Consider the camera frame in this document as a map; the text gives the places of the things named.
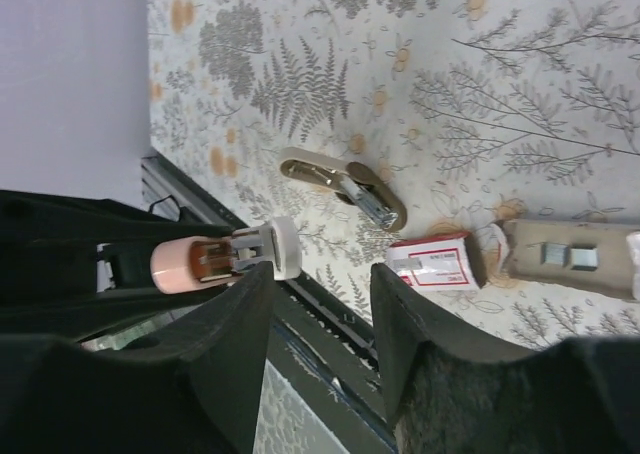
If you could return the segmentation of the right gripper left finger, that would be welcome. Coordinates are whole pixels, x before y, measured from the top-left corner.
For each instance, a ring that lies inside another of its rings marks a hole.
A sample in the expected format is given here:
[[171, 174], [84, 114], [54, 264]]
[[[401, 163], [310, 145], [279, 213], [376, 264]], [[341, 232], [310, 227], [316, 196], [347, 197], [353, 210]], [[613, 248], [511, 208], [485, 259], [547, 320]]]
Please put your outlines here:
[[263, 262], [120, 350], [3, 337], [2, 451], [251, 452], [274, 297]]

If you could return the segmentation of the red white staple box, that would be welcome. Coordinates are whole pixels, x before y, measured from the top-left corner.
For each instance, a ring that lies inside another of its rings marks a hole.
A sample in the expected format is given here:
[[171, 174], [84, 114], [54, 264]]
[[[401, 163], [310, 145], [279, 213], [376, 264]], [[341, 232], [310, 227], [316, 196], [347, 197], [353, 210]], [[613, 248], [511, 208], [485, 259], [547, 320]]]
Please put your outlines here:
[[468, 231], [395, 242], [385, 263], [420, 294], [474, 291], [487, 282], [481, 249]]

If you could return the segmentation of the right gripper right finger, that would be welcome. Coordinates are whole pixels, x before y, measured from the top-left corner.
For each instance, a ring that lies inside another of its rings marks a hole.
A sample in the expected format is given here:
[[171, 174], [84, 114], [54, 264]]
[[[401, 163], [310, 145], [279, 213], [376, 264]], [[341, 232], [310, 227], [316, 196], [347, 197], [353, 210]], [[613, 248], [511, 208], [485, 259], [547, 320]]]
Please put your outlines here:
[[402, 453], [635, 453], [639, 341], [540, 351], [463, 321], [389, 267], [370, 277], [387, 421]]

